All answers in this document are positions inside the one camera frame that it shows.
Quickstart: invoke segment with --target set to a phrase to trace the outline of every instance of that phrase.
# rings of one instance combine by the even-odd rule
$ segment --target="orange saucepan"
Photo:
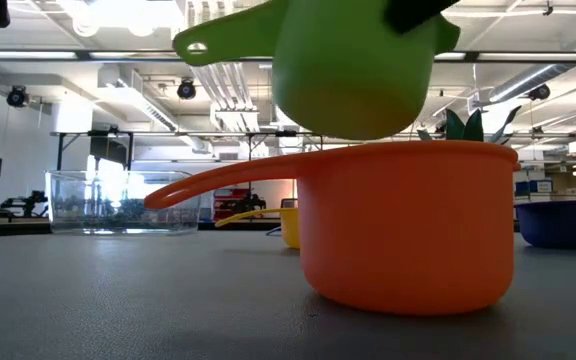
[[[362,145],[211,170],[146,206],[296,178],[301,264],[321,295],[372,311],[455,314],[496,303],[511,283],[516,162],[512,149],[478,142]]]

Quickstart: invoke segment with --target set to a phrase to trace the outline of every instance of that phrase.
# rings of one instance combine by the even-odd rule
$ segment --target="security camera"
[[[26,93],[26,87],[15,85],[6,97],[6,103],[14,108],[23,108],[30,102],[30,96]]]
[[[195,89],[195,85],[193,83],[193,79],[182,79],[181,85],[179,85],[179,88],[177,89],[177,95],[184,100],[193,99],[195,95],[197,95],[197,90]]]
[[[535,101],[535,100],[546,100],[550,97],[550,88],[548,85],[543,84],[538,86],[528,93],[528,99]]]

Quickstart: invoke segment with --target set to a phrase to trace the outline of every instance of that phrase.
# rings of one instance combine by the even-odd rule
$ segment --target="hole in handle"
[[[188,45],[188,53],[191,55],[202,55],[208,52],[208,47],[204,43],[193,43]]]

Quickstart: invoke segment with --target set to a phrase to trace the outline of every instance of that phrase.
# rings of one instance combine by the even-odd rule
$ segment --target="table surface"
[[[316,295],[253,232],[0,238],[0,359],[576,359],[576,252],[515,239],[487,310],[394,317]]]

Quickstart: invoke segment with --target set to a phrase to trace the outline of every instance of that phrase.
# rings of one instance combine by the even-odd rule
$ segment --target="yellow container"
[[[279,213],[281,215],[281,237],[289,248],[299,249],[299,225],[297,208],[265,209],[248,211],[233,215],[227,219],[218,221],[215,226],[221,227],[233,221],[244,219],[259,214]]]

